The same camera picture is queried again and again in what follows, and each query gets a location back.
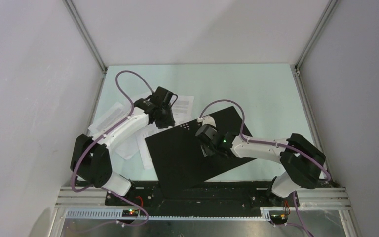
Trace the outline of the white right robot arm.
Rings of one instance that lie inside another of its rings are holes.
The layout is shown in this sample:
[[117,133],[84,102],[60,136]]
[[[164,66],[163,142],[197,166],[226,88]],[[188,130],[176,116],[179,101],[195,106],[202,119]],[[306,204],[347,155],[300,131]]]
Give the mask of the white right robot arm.
[[285,171],[273,178],[266,192],[267,200],[273,206],[281,206],[300,188],[315,189],[324,170],[325,155],[300,134],[263,141],[244,134],[220,134],[214,126],[205,124],[195,136],[208,157],[253,158],[281,164]]

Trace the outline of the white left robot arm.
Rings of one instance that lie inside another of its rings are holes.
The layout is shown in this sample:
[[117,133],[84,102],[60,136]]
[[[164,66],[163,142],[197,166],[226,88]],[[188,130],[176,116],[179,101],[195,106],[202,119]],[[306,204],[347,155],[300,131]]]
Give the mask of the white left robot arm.
[[71,185],[80,177],[89,186],[117,193],[123,205],[132,205],[136,192],[129,179],[113,171],[111,153],[137,131],[155,124],[165,129],[175,126],[172,112],[173,92],[158,87],[145,98],[131,103],[131,111],[121,116],[109,128],[93,135],[81,134],[76,138],[70,169]]

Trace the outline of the red and black folder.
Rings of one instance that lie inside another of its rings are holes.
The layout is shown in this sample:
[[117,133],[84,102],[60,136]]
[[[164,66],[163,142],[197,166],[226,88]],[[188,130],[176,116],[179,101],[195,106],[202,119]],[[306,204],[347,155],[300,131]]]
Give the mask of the red and black folder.
[[200,127],[194,119],[145,138],[166,198],[182,196],[186,189],[253,161],[252,158],[205,156],[195,135]]

